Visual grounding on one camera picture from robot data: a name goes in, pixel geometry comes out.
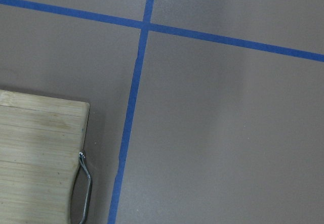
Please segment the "wooden cutting board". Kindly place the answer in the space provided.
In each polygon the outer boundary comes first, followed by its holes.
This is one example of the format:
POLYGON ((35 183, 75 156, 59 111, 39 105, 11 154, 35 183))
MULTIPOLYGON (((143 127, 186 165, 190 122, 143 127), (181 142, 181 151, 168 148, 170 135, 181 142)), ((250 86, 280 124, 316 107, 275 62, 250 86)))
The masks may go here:
POLYGON ((70 223, 86 102, 1 90, 1 223, 70 223))

